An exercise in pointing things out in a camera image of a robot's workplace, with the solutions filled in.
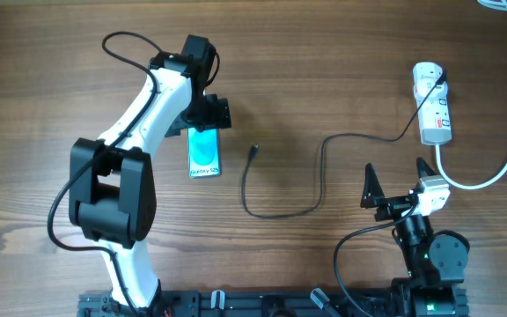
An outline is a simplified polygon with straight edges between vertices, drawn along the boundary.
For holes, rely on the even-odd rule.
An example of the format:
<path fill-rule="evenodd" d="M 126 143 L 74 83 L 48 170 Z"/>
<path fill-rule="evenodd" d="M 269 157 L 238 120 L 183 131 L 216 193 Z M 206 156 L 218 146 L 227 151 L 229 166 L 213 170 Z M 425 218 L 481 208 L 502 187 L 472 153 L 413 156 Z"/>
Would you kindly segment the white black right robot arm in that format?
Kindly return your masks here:
<path fill-rule="evenodd" d="M 360 206 L 376 210 L 375 220 L 394 222 L 394 237 L 408 271 L 407 278 L 391 283 L 390 316 L 468 316 L 465 280 L 470 244 L 450 230 L 434 231 L 430 216 L 444 208 L 450 195 L 448 182 L 423 158 L 416 160 L 418 182 L 406 195 L 386 197 L 372 164 L 364 171 Z"/>

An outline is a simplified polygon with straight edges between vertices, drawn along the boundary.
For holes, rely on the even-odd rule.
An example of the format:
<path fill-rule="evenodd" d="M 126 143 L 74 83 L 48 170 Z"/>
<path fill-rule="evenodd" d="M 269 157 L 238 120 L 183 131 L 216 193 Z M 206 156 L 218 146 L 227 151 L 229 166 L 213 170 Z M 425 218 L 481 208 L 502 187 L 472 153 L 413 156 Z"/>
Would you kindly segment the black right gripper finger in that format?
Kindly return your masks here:
<path fill-rule="evenodd" d="M 416 159 L 416 169 L 419 179 L 437 175 L 422 157 Z"/>
<path fill-rule="evenodd" d="M 379 184 L 378 177 L 372 163 L 368 163 L 364 169 L 364 189 L 360 206 L 373 208 L 380 206 L 385 200 L 385 194 Z"/>

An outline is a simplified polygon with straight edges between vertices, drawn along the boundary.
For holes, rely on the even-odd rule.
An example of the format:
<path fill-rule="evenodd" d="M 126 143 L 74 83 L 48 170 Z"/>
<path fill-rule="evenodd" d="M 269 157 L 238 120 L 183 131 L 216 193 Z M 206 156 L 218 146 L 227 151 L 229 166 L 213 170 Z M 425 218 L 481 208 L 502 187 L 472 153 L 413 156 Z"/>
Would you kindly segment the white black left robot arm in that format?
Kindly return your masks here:
<path fill-rule="evenodd" d="M 231 127 L 230 109 L 206 92 L 219 64 L 215 46 L 200 36 L 189 35 L 180 53 L 159 50 L 115 125 L 71 148 L 70 222 L 102 253 L 113 284 L 97 307 L 102 315 L 162 315 L 146 241 L 157 209 L 152 161 L 165 138 L 186 131 L 190 177 L 220 174 L 218 133 Z"/>

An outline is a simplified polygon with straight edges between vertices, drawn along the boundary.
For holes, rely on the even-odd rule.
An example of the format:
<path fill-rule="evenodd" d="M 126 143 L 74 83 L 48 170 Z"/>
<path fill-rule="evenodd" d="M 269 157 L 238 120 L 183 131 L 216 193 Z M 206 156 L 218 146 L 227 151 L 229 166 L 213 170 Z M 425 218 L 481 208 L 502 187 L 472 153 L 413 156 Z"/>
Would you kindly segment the teal screen Galaxy smartphone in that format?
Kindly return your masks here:
<path fill-rule="evenodd" d="M 221 173 L 219 158 L 219 135 L 217 129 L 187 130 L 189 176 L 214 177 Z"/>

